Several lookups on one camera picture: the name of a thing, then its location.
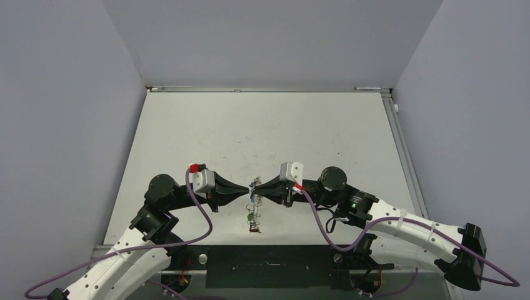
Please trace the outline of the grey metal keyring disc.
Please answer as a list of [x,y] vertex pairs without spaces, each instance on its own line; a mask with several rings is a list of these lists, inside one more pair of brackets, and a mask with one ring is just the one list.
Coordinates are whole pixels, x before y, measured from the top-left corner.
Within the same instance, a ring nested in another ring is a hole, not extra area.
[[[256,187],[255,187],[255,190],[256,190],[257,186],[262,183],[261,177],[260,176],[255,177],[251,183],[256,183]],[[261,217],[259,213],[259,208],[262,206],[263,200],[262,200],[262,197],[257,195],[256,193],[255,193],[255,196],[256,196],[255,203],[251,204],[250,199],[249,199],[249,203],[246,205],[247,215],[249,213],[254,214],[254,220],[251,222],[247,222],[247,224],[249,226],[250,233],[261,233],[261,230],[259,227],[260,226],[259,218]]]

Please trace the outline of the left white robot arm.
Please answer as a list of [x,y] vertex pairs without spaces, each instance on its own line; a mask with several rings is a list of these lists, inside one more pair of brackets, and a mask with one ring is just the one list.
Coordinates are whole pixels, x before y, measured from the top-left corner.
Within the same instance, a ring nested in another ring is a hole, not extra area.
[[[56,288],[46,299],[124,299],[158,271],[184,265],[190,244],[202,241],[213,231],[213,221],[204,209],[216,213],[249,189],[234,184],[203,165],[192,165],[186,182],[180,185],[168,174],[154,176],[139,209],[122,236],[104,255],[65,272],[65,275],[88,268],[74,283]],[[179,219],[173,210],[195,206],[208,228],[187,241],[173,233]]]

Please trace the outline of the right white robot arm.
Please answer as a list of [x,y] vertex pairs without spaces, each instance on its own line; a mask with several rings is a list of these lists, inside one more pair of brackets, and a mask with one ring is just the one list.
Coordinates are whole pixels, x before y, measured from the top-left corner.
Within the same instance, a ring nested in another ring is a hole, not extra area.
[[251,189],[277,204],[291,207],[295,202],[312,205],[314,216],[320,208],[332,209],[333,220],[362,231],[350,246],[331,241],[329,231],[318,219],[325,241],[342,256],[352,256],[362,268],[375,264],[397,264],[441,273],[459,288],[479,291],[484,281],[486,244],[481,228],[471,223],[463,227],[434,222],[348,184],[346,173],[325,168],[317,180],[303,178],[303,165],[287,162],[274,179]]

